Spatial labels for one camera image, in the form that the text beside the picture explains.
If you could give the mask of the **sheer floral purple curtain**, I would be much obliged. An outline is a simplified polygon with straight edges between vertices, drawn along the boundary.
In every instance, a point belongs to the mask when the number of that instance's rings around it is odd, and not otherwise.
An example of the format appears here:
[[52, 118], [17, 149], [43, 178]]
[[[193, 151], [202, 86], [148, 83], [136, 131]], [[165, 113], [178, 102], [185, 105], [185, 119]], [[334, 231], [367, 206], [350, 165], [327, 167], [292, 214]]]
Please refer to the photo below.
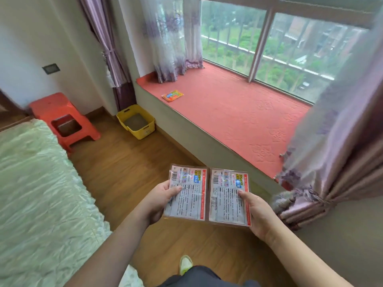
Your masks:
[[159, 83], [202, 69], [201, 0], [139, 0]]
[[271, 207], [292, 230], [340, 203], [383, 196], [383, 8], [297, 126]]

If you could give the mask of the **red plastic stool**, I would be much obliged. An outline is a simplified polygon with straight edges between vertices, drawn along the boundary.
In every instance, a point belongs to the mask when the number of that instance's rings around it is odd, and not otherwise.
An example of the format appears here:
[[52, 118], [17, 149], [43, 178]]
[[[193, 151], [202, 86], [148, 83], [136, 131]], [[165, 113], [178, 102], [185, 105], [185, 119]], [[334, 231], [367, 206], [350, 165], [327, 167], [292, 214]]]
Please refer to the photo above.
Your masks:
[[[62, 92], [33, 101], [29, 107], [36, 119], [44, 121], [49, 126], [67, 153], [72, 152], [70, 148], [72, 144], [86, 137], [91, 137], [93, 140], [101, 138], [101, 134], [90, 120], [81, 114]], [[68, 122], [78, 123], [80, 129], [70, 135], [61, 134], [59, 127]]]

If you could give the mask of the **person's right forearm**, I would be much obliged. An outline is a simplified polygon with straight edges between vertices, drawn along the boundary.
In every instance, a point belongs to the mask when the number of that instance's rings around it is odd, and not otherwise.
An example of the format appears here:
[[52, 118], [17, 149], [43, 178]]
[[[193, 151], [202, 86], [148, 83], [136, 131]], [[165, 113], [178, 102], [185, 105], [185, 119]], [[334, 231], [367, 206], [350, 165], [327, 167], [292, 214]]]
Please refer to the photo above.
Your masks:
[[278, 218], [270, 222], [265, 242], [298, 287], [353, 287]]

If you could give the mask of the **aluminium window frame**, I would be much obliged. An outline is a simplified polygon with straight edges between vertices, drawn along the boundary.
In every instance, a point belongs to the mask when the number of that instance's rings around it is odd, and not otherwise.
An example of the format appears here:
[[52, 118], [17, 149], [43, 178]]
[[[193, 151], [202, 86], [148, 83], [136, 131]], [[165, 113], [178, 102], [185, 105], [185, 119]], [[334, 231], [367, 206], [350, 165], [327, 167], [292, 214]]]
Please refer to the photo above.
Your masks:
[[314, 104], [383, 0], [201, 0], [204, 59]]

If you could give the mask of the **pale green bedspread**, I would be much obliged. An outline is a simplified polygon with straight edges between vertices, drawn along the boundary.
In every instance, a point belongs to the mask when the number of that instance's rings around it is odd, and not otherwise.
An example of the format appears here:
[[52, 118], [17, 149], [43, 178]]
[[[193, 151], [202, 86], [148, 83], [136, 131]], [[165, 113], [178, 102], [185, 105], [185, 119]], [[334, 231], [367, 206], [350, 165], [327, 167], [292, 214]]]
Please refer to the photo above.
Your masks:
[[44, 121], [0, 132], [0, 287], [63, 287], [111, 233]]

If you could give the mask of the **red window seat mat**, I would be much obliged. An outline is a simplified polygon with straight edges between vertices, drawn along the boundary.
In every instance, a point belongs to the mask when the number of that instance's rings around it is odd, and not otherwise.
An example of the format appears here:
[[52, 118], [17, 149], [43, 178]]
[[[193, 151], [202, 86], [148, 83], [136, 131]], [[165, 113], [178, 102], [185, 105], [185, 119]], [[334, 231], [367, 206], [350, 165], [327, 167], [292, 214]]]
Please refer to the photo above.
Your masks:
[[[217, 139], [268, 177], [281, 171], [282, 158], [310, 106], [238, 74], [205, 63], [175, 82], [159, 83], [156, 72], [137, 78], [142, 89]], [[178, 90], [173, 102], [161, 96]]]

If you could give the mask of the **person's left forearm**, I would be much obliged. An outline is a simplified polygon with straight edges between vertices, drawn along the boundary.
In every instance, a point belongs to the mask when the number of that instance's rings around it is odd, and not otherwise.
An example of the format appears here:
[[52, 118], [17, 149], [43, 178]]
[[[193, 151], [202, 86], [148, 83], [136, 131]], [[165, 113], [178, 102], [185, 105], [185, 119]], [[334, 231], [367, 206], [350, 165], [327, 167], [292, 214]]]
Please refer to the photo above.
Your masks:
[[118, 287], [143, 234], [160, 217], [140, 203], [64, 287]]

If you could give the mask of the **clear printed sachet packet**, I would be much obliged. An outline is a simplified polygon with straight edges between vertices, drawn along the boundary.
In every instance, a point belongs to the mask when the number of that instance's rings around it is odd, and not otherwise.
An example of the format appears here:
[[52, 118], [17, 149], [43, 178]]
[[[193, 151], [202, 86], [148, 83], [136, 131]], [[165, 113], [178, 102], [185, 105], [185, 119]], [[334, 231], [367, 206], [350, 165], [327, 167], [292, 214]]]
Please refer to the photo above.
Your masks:
[[206, 221], [209, 169], [207, 167], [172, 164], [170, 187], [181, 191], [170, 199], [164, 209], [165, 217]]
[[249, 204], [238, 192], [250, 192], [249, 175], [243, 171], [212, 168], [208, 221], [235, 227], [252, 225]]

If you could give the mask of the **person's left hand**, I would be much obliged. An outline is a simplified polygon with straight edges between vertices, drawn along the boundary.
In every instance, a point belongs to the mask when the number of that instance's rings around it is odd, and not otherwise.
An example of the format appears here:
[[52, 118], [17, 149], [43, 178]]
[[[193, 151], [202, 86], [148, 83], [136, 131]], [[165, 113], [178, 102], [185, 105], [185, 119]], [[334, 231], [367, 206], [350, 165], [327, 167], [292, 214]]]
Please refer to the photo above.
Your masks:
[[140, 203], [143, 206], [146, 219], [149, 225], [160, 220], [167, 204], [171, 199], [167, 199], [167, 189], [171, 188], [170, 181], [156, 185]]

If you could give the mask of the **dark wooden furniture edge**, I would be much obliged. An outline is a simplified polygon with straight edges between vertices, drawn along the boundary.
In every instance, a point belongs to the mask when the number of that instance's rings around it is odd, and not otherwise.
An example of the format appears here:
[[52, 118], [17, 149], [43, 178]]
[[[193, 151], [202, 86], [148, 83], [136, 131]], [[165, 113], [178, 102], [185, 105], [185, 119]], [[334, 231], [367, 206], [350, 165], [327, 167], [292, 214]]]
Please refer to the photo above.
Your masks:
[[34, 117], [27, 110], [16, 105], [0, 89], [0, 132], [8, 130], [24, 122], [32, 120]]

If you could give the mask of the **person's grey trouser leg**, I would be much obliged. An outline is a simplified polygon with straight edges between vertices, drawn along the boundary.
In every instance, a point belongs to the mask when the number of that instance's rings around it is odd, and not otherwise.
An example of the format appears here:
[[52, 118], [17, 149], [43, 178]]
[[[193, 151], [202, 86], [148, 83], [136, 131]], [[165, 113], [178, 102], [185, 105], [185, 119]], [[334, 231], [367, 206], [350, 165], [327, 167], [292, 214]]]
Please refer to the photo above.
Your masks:
[[247, 280], [242, 285], [222, 280], [210, 268], [193, 266], [184, 275], [173, 275], [157, 287], [261, 287], [255, 280]]

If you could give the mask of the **solid purple drape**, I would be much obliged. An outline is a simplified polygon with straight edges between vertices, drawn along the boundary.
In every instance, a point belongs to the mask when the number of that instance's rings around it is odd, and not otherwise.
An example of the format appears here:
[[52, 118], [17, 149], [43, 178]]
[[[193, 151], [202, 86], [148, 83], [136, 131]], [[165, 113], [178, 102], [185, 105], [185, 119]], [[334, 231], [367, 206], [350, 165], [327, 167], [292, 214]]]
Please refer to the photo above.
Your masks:
[[107, 78], [112, 87], [117, 111], [136, 104], [136, 95], [127, 65], [120, 56], [113, 30], [113, 17], [108, 0], [79, 0], [89, 28], [102, 48]]

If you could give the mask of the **orange sachet packet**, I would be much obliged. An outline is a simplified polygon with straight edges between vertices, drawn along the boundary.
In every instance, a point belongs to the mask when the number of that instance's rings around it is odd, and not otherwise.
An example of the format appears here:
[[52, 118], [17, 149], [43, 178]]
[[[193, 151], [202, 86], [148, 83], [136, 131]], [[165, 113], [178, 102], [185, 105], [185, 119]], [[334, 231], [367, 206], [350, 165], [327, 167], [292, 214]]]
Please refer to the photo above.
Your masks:
[[173, 102], [176, 99], [184, 96], [184, 94], [178, 90], [171, 91], [167, 94], [163, 94], [161, 97], [167, 102]]

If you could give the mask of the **person's green shoe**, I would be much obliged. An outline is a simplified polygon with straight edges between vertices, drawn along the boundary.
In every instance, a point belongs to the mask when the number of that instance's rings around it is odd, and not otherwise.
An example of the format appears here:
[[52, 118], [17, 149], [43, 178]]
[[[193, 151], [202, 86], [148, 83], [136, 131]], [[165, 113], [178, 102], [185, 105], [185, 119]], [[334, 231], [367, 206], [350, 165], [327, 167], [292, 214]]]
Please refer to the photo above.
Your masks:
[[179, 275], [183, 276], [192, 267], [193, 267], [192, 259], [188, 255], [182, 256], [179, 262]]

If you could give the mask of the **yellow plastic basket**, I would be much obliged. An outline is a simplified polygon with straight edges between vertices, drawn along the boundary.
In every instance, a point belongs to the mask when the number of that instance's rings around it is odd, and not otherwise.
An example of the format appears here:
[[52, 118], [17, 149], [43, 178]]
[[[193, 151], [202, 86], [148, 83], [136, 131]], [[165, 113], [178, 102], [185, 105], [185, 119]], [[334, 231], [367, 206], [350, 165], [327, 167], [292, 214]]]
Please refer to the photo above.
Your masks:
[[138, 140], [144, 139], [156, 130], [155, 118], [138, 104], [119, 111], [116, 117], [122, 127]]

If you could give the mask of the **person's right hand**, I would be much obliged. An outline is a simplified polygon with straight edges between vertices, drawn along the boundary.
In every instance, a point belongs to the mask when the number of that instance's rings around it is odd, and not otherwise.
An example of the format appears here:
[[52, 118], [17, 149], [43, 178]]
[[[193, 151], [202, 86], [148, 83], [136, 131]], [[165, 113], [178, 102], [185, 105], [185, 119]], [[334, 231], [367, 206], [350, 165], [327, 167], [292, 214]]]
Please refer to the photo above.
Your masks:
[[261, 197], [252, 193], [252, 204], [249, 205], [252, 226], [251, 231], [261, 241], [270, 244], [273, 240], [275, 231], [282, 222], [272, 210], [270, 205]]

